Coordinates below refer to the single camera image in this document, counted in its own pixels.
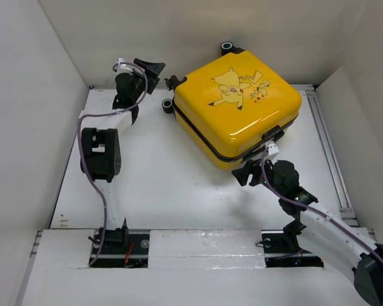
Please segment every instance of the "screw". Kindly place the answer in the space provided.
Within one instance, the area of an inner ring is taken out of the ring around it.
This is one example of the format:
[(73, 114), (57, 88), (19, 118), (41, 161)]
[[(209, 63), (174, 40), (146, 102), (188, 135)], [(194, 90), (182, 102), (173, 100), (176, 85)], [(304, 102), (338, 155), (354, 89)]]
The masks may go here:
[(143, 248), (143, 249), (147, 249), (149, 247), (149, 241), (148, 240), (142, 240), (140, 242), (140, 247)]
[(264, 247), (271, 247), (271, 239), (269, 238), (265, 238), (263, 241), (262, 241), (262, 245)]

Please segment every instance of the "black caster wheel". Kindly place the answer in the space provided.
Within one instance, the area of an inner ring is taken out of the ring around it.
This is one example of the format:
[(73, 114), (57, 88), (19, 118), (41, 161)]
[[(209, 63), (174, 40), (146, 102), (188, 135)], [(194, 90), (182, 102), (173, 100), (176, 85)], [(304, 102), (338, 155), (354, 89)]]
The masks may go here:
[(172, 99), (164, 99), (161, 102), (161, 107), (163, 107), (163, 111), (165, 113), (173, 113), (174, 112)]
[(230, 41), (224, 41), (220, 48), (222, 50), (222, 55), (226, 55), (227, 53), (234, 51), (235, 46)]

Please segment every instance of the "white wall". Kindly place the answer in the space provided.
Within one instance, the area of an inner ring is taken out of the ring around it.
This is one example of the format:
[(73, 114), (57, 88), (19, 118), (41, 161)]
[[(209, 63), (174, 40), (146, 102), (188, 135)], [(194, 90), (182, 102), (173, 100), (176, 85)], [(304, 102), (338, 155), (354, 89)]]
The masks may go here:
[(13, 306), (88, 89), (36, 0), (0, 0), (0, 306)]
[(345, 65), (317, 93), (356, 215), (383, 239), (383, 0), (370, 0)]
[(345, 69), (330, 76), (317, 95), (357, 219), (383, 241), (383, 151)]
[(117, 57), (185, 75), (232, 40), (291, 83), (319, 84), (342, 63), (366, 0), (39, 0), (87, 85), (110, 85)]
[(383, 0), (369, 1), (345, 69), (383, 151)]

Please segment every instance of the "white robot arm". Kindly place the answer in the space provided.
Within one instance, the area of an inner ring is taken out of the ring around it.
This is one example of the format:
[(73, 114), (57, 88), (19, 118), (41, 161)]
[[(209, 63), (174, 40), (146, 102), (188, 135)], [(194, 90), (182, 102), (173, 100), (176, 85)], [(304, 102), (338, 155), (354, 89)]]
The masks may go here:
[(270, 150), (267, 144), (260, 160), (247, 161), (232, 174), (242, 186), (252, 175), (250, 186), (262, 184), (280, 198), (284, 212), (294, 218), (283, 231), (293, 252), (302, 249), (322, 258), (344, 274), (367, 303), (383, 305), (383, 244), (360, 235), (328, 212), (299, 185), (292, 163), (273, 164), (267, 159)]

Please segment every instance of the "suitcase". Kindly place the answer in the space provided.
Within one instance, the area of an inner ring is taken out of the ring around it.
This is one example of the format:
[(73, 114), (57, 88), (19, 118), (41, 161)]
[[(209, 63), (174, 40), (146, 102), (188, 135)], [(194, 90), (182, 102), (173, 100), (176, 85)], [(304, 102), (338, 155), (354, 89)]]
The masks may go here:
[(298, 116), (301, 95), (249, 51), (222, 44), (222, 56), (186, 75), (165, 79), (162, 102), (219, 168), (231, 170), (277, 141)]

